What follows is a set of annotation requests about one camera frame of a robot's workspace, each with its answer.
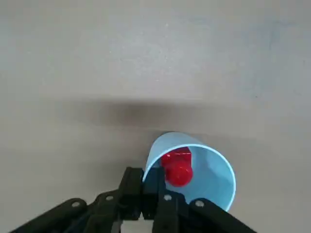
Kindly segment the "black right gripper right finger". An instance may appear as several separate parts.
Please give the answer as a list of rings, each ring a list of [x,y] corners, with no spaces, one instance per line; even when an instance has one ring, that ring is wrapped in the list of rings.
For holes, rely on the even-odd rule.
[[[142,213],[153,233],[253,233],[254,230],[205,199],[186,203],[184,195],[166,188],[164,169],[152,168],[143,182]]]

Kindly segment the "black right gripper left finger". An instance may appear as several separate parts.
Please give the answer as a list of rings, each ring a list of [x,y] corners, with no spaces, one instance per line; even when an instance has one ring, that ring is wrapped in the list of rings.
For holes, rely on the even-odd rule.
[[[138,220],[143,170],[127,167],[118,189],[87,204],[71,198],[15,228],[15,233],[119,233],[124,220]]]

